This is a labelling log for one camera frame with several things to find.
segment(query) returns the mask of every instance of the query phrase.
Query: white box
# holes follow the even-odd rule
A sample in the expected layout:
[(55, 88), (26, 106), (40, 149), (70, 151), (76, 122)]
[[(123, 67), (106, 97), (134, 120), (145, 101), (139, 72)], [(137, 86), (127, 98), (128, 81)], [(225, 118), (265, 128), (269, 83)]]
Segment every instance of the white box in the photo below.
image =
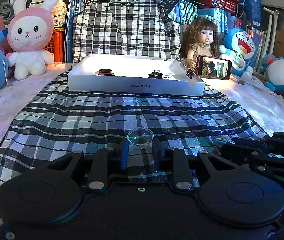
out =
[[(97, 76), (102, 68), (115, 76)], [(160, 70), (167, 78), (148, 78)], [(70, 91), (119, 92), (202, 96), (205, 82), (194, 75), (186, 76), (184, 65), (174, 59), (127, 55), (88, 55), (67, 75)]]

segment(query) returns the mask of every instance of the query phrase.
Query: clear plastic cup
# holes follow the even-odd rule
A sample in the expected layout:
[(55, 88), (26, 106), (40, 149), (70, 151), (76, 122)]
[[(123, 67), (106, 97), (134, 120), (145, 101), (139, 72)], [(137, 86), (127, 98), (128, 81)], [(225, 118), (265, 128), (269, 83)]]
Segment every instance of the clear plastic cup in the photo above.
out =
[(147, 146), (152, 142), (153, 137), (153, 132), (144, 127), (134, 128), (128, 133), (129, 142), (133, 146), (139, 147), (142, 150), (147, 148)]

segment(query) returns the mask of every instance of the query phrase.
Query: smartphone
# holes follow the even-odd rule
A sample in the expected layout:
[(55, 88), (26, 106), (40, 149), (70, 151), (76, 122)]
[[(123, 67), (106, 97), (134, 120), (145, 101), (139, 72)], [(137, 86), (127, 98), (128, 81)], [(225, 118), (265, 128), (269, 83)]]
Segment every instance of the smartphone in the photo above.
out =
[(197, 58), (197, 75), (200, 78), (228, 80), (231, 77), (232, 62), (219, 57), (200, 55)]

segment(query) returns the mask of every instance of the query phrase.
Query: doll face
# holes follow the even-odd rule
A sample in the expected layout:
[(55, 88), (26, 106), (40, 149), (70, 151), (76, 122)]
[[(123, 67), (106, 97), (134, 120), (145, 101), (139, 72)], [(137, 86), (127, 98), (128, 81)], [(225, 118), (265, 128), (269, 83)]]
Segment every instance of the doll face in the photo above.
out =
[(18, 46), (39, 44), (45, 39), (47, 26), (37, 16), (25, 16), (16, 21), (11, 30), (12, 42)]
[(200, 38), (203, 44), (211, 44), (213, 42), (213, 31), (202, 30), (200, 33)]

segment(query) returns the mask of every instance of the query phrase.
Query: gray cloth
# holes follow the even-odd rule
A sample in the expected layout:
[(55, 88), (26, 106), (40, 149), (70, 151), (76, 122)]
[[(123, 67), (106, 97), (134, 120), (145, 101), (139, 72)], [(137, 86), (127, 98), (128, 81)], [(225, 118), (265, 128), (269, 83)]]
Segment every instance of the gray cloth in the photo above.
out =
[(9, 24), (14, 17), (13, 5), (9, 2), (2, 2), (0, 5), (0, 15), (3, 16), (4, 25)]

